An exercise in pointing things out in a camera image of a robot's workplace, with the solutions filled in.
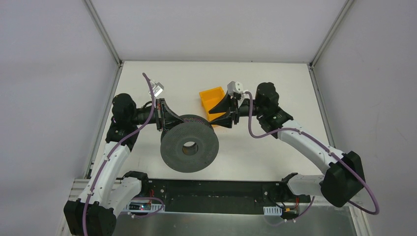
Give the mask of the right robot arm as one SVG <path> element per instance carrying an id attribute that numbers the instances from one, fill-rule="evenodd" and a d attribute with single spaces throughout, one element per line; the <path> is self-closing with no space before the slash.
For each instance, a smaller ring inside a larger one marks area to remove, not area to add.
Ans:
<path id="1" fill-rule="evenodd" d="M 209 113 L 220 113 L 211 123 L 226 128 L 237 124 L 241 117 L 256 117 L 266 135 L 289 144 L 321 171 L 320 175 L 309 176 L 292 173 L 282 179 L 279 195 L 287 202 L 298 195 L 318 195 L 333 206 L 342 207 L 363 189 L 365 178 L 360 156 L 354 151 L 344 153 L 324 145 L 308 134 L 279 107 L 279 94 L 271 82 L 260 83 L 254 96 L 241 83 L 230 82 L 227 94 Z"/>

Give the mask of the controller board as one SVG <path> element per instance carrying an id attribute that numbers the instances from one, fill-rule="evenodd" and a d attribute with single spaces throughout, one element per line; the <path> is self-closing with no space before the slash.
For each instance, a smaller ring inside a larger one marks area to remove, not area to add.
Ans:
<path id="1" fill-rule="evenodd" d="M 300 215 L 298 205 L 294 205 L 294 206 L 282 205 L 280 208 L 282 209 L 281 218 L 284 220 L 293 220 L 299 217 Z"/>
<path id="2" fill-rule="evenodd" d="M 136 211 L 150 211 L 151 202 L 131 202 L 128 206 L 128 209 Z"/>

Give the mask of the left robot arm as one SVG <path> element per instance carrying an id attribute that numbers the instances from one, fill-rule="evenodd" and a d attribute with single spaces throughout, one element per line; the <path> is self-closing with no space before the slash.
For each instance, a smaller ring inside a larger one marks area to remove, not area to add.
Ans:
<path id="1" fill-rule="evenodd" d="M 163 201 L 152 195 L 145 173 L 129 171 L 116 189 L 113 185 L 141 129 L 156 124 L 157 130 L 168 131 L 184 120 L 169 109 L 163 98 L 153 97 L 137 108 L 129 94 L 121 93 L 113 98 L 112 105 L 102 159 L 77 200 L 67 201 L 63 209 L 70 233 L 75 236 L 111 236 L 117 217 L 131 201 L 158 201 L 157 212 L 164 207 Z"/>

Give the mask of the yellow plastic bin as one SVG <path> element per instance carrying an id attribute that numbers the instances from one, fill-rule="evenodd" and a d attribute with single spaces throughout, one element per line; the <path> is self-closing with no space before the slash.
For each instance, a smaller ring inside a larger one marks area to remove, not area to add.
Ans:
<path id="1" fill-rule="evenodd" d="M 210 114 L 209 111 L 214 108 L 222 99 L 226 96 L 222 87 L 216 87 L 209 90 L 199 92 L 202 107 L 204 108 L 206 119 L 212 122 L 216 118 L 224 115 L 225 113 Z"/>

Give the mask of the left controller board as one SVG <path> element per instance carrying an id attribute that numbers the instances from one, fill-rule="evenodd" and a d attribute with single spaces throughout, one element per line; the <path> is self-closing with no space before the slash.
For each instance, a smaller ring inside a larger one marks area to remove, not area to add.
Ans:
<path id="1" fill-rule="evenodd" d="M 128 209 L 136 211 L 150 211 L 151 202 L 131 202 L 128 206 Z"/>

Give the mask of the right controller board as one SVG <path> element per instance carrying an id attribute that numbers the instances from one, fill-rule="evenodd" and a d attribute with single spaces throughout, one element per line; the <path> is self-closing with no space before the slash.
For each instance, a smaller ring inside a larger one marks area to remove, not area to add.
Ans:
<path id="1" fill-rule="evenodd" d="M 299 217 L 300 215 L 298 205 L 294 205 L 294 206 L 282 205 L 280 208 L 282 209 L 281 218 L 284 220 L 293 220 Z"/>

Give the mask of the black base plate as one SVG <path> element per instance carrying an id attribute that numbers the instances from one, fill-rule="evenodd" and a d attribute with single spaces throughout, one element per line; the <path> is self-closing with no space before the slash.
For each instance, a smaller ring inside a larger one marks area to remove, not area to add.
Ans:
<path id="1" fill-rule="evenodd" d="M 216 181 L 149 179 L 143 192 L 161 199 L 167 212 L 263 215 L 268 207 L 299 202 L 308 195 L 294 195 L 288 187 L 271 181 Z"/>

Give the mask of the black cable spool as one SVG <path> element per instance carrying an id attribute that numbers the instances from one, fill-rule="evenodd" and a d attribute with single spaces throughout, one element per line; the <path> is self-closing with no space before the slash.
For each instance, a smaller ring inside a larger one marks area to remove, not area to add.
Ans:
<path id="1" fill-rule="evenodd" d="M 205 118 L 191 114 L 180 118 L 183 123 L 161 134 L 161 157 L 169 168 L 177 172 L 201 171 L 217 157 L 218 137 Z"/>

